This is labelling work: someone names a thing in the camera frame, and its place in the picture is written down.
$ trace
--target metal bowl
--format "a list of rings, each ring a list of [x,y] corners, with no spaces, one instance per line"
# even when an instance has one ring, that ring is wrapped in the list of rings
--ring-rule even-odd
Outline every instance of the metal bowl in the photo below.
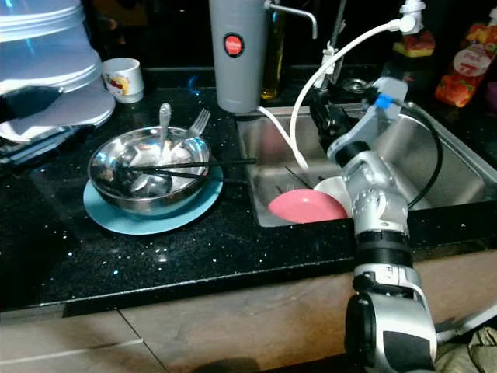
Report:
[[[184,138],[185,134],[186,130],[182,128],[168,129],[168,139],[172,141]],[[141,128],[113,138],[93,153],[88,176],[105,201],[131,214],[159,217],[180,209],[195,198],[205,179],[171,176],[170,188],[159,195],[141,197],[130,192],[130,185],[140,173],[130,171],[129,166],[157,163],[160,137],[160,127]],[[209,158],[209,145],[202,138],[194,138],[182,143],[172,162],[206,162]],[[208,167],[170,170],[197,175],[209,173]]]

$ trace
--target pink plate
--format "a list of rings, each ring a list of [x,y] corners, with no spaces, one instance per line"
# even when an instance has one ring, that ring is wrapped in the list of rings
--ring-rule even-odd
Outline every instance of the pink plate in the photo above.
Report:
[[[343,206],[326,193],[296,189],[276,197],[268,206],[276,216],[293,223],[312,223],[347,218]]]

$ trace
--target sink basin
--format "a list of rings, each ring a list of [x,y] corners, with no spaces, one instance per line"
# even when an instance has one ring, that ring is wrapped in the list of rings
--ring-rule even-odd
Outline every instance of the sink basin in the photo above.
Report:
[[[351,117],[362,115],[359,104],[343,107]],[[271,109],[287,132],[291,110]],[[443,143],[443,165],[435,184],[413,210],[497,199],[497,172],[433,118],[432,125]],[[297,121],[297,143],[309,165],[306,171],[295,162],[287,143],[266,117],[244,114],[237,117],[237,127],[243,156],[257,158],[257,164],[247,166],[247,170],[252,204],[263,227],[293,224],[266,208],[282,192],[306,187],[302,180],[313,187],[323,178],[341,173],[319,145],[308,107],[301,108]],[[436,147],[430,132],[408,115],[401,114],[370,147],[387,163],[408,201],[426,185],[435,167]]]

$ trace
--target black countertop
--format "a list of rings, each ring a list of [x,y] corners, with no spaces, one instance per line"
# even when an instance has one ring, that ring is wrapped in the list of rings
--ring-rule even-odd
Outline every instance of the black countertop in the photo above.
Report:
[[[161,80],[156,74],[152,78]],[[170,232],[122,235],[97,225],[82,203],[90,155],[117,134],[158,125],[158,108],[165,101],[172,105],[171,125],[176,127],[191,124],[201,107],[210,110],[204,137],[213,155],[240,158],[235,121],[217,106],[213,88],[155,88],[139,103],[117,105],[106,124],[73,141],[70,151],[2,178],[3,312],[59,305],[65,315],[77,315],[353,268],[351,219],[262,228],[243,185],[223,185],[207,213]],[[484,130],[470,124],[464,128],[461,123],[467,118],[460,116],[465,114],[454,119],[443,110],[436,112],[449,118],[448,126],[456,126],[456,134],[495,167],[497,146],[492,139],[497,130],[490,122]],[[224,175],[241,179],[245,171],[226,167]],[[494,237],[489,222],[495,218],[494,202],[414,211],[408,223],[415,258],[484,249],[454,244]]]

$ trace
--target sauce bottle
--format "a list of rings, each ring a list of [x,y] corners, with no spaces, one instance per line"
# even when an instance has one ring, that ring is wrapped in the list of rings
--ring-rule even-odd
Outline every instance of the sauce bottle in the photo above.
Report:
[[[473,24],[449,72],[435,90],[435,98],[455,107],[464,107],[476,92],[488,67],[497,55],[497,8],[490,12],[490,23]]]

